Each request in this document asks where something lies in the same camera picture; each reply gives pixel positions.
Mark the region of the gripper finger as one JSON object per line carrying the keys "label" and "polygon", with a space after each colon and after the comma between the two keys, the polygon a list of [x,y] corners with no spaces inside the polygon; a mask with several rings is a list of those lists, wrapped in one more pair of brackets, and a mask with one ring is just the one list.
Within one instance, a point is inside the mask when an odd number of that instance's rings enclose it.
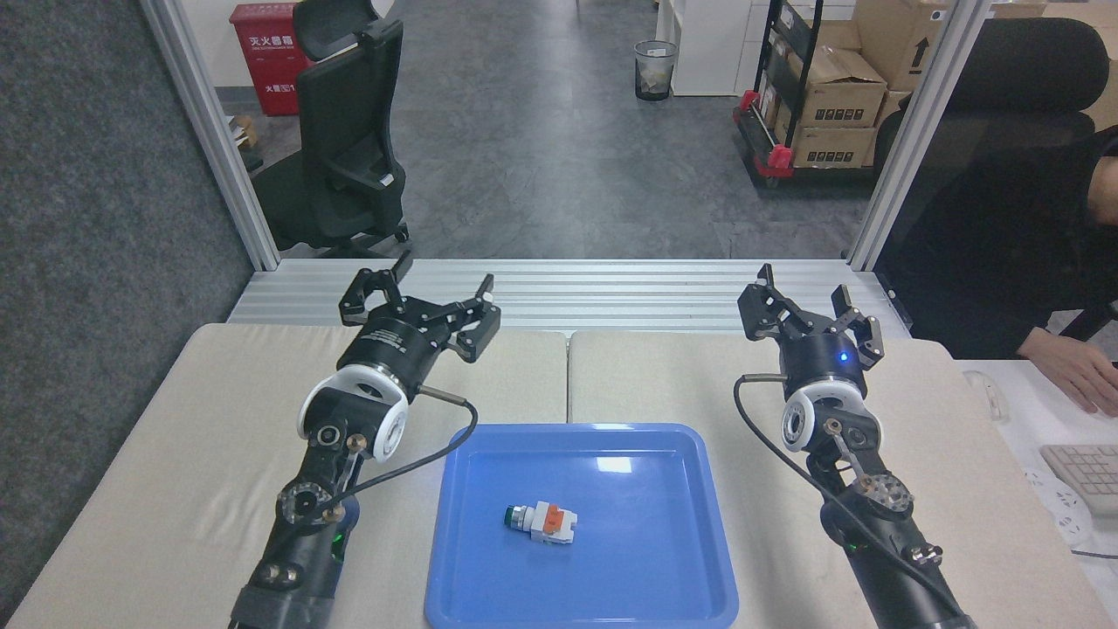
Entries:
{"label": "gripper finger", "polygon": [[468,301],[424,304],[419,327],[436,353],[451,347],[465,363],[475,363],[500,328],[500,308],[493,303],[494,275],[487,273]]}
{"label": "gripper finger", "polygon": [[800,309],[775,287],[773,266],[760,267],[757,280],[747,284],[737,306],[743,334],[750,340],[769,337],[781,342],[806,337],[814,331],[814,314]]}
{"label": "gripper finger", "polygon": [[874,366],[884,356],[879,320],[873,315],[866,317],[854,306],[845,284],[839,284],[831,301],[835,318],[828,326],[830,333],[842,335],[846,340],[853,339],[861,366]]}
{"label": "gripper finger", "polygon": [[339,302],[339,314],[343,326],[364,325],[371,309],[367,307],[367,301],[372,292],[383,292],[383,299],[389,309],[389,315],[406,314],[406,299],[399,290],[399,283],[404,275],[411,269],[414,259],[411,251],[404,251],[391,268],[372,271],[371,268],[361,268],[350,283]]}

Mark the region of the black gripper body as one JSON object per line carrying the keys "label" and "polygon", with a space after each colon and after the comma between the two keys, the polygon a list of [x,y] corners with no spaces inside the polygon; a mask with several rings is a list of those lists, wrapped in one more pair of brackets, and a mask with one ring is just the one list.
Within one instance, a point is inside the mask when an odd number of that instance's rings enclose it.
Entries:
{"label": "black gripper body", "polygon": [[383,366],[404,391],[416,391],[430,375],[444,347],[442,322],[398,320],[391,314],[369,314],[353,342],[337,363],[338,370],[359,363]]}
{"label": "black gripper body", "polygon": [[854,342],[844,334],[803,335],[798,339],[780,339],[780,368],[786,375],[783,398],[790,398],[795,391],[826,378],[847,381],[866,397],[863,365]]}

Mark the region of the person's hand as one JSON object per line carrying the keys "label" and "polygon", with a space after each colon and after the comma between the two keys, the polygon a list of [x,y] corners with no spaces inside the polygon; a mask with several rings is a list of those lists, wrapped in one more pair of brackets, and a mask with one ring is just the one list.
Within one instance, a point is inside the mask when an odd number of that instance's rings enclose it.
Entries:
{"label": "person's hand", "polygon": [[1017,353],[1087,413],[1117,417],[1117,370],[1098,347],[1032,328]]}

